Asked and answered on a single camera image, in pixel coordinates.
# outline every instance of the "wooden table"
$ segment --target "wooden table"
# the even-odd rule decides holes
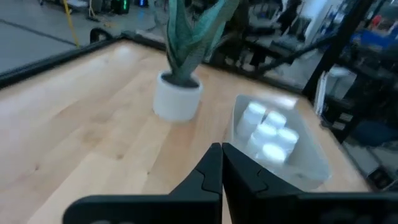
[[[152,97],[167,68],[162,52],[122,41],[1,90],[0,223],[60,223],[71,202],[91,194],[169,193],[223,141],[239,93],[302,112],[333,172],[316,191],[368,190],[311,105],[273,87],[201,66],[195,119],[162,121]]]

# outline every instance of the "potted plant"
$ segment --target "potted plant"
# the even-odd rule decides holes
[[[239,0],[218,0],[192,26],[184,0],[171,0],[169,21],[164,31],[154,0],[149,1],[155,23],[164,33],[170,65],[169,71],[161,71],[157,77],[153,102],[155,114],[167,121],[189,121],[194,117],[203,84],[193,71],[218,46],[225,23],[231,19],[238,4]]]

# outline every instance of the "white plant pot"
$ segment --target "white plant pot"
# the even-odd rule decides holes
[[[155,114],[166,121],[189,121],[198,109],[203,85],[197,76],[192,75],[198,83],[197,88],[179,87],[162,78],[167,73],[163,71],[157,76],[153,105]]]

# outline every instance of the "white box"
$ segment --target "white box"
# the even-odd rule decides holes
[[[235,129],[244,110],[252,101],[263,104],[268,110],[276,110],[283,114],[287,118],[285,127],[295,130],[300,136],[293,153],[285,165],[273,173],[304,191],[316,189],[328,180],[331,177],[331,173],[327,158],[318,141],[313,137],[311,130],[309,130],[296,109],[284,108],[272,100],[238,95],[233,109],[227,141],[245,153],[246,142],[239,140]]]

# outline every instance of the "desk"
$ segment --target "desk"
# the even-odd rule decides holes
[[[237,94],[274,97],[302,112],[333,177],[319,191],[368,188],[299,96],[201,66],[204,92],[189,123],[152,111],[166,57],[119,41],[0,91],[0,223],[60,223],[91,194],[167,194],[212,142],[222,142]],[[224,223],[230,223],[224,202]]]

